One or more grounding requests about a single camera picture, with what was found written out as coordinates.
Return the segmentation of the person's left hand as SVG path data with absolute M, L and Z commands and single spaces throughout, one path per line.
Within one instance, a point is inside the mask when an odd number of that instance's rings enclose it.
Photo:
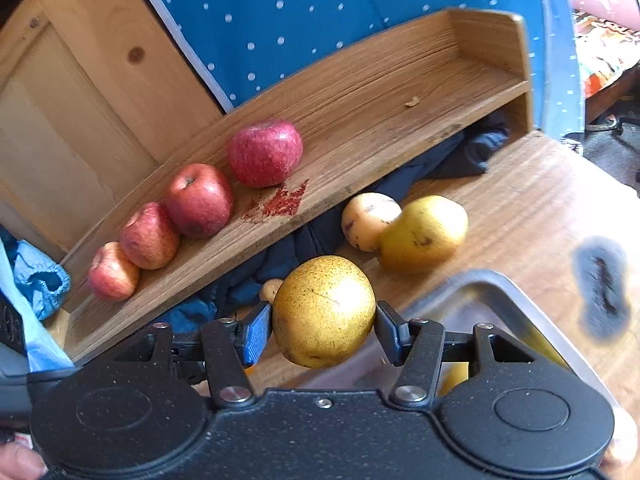
M 2 480 L 39 480 L 48 472 L 41 456 L 15 442 L 0 448 L 0 478 Z

